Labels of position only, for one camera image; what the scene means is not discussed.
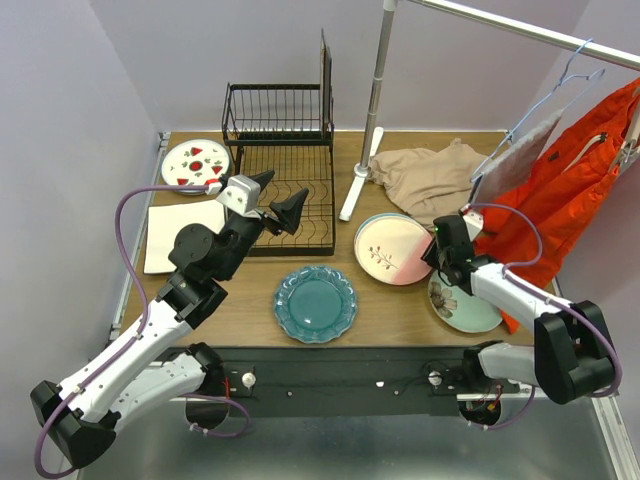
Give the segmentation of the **mint green plate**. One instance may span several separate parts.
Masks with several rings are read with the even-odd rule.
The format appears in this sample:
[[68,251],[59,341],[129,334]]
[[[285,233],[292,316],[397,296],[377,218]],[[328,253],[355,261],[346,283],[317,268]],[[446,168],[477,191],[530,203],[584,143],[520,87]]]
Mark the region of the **mint green plate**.
[[492,304],[446,285],[437,275],[429,279],[428,295],[436,315],[463,333],[486,333],[502,323],[499,310]]

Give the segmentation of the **pink plate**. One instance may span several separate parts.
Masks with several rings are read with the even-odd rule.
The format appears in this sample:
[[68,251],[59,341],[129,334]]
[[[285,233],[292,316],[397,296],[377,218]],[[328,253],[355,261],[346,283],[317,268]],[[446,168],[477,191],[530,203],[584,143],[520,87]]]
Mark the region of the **pink plate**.
[[432,240],[422,226],[406,233],[397,233],[382,249],[354,249],[361,268],[374,279],[394,286],[411,285],[423,280],[431,268],[421,256]]

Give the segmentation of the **beige plate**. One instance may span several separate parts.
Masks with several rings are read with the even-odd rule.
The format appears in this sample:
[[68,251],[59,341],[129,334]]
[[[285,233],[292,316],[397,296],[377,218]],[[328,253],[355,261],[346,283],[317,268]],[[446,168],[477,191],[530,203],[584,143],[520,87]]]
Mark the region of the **beige plate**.
[[380,213],[366,219],[356,230],[354,249],[382,249],[397,234],[406,233],[420,224],[407,215],[399,213]]

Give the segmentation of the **teal scalloped plate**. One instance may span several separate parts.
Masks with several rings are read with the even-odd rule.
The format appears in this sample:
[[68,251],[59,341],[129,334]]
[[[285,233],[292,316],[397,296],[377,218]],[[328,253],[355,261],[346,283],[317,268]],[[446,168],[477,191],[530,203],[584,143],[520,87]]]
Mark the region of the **teal scalloped plate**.
[[287,275],[274,294],[278,325],[303,344],[326,344],[349,330],[358,313],[356,290],[339,270],[310,265]]

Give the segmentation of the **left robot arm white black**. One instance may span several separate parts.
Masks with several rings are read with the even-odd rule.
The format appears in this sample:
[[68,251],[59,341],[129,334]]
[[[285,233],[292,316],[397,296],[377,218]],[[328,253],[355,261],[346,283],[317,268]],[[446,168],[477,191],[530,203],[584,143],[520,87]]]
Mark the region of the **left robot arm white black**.
[[100,458],[126,426],[176,397],[232,405],[220,356],[193,344],[166,366],[149,365],[175,341],[207,320],[227,296],[229,281],[263,231],[294,234],[309,194],[303,188],[268,211],[258,200],[275,173],[224,176],[200,186],[229,215],[219,232],[191,223],[177,233],[168,256],[175,270],[141,316],[90,363],[55,383],[40,382],[30,399],[41,427],[34,451],[37,473],[57,478],[42,463],[51,440],[70,464],[82,469]]

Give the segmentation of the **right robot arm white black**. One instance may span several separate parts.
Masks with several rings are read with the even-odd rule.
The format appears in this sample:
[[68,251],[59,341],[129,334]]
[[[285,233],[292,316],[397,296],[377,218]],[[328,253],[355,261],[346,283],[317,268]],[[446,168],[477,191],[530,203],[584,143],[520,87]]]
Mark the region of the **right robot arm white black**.
[[451,286],[490,303],[533,335],[529,347],[494,341],[468,349],[459,370],[467,389],[480,392],[495,380],[513,380],[540,388],[560,405],[618,390],[622,367],[601,309],[553,295],[476,254],[465,215],[435,220],[422,259]]

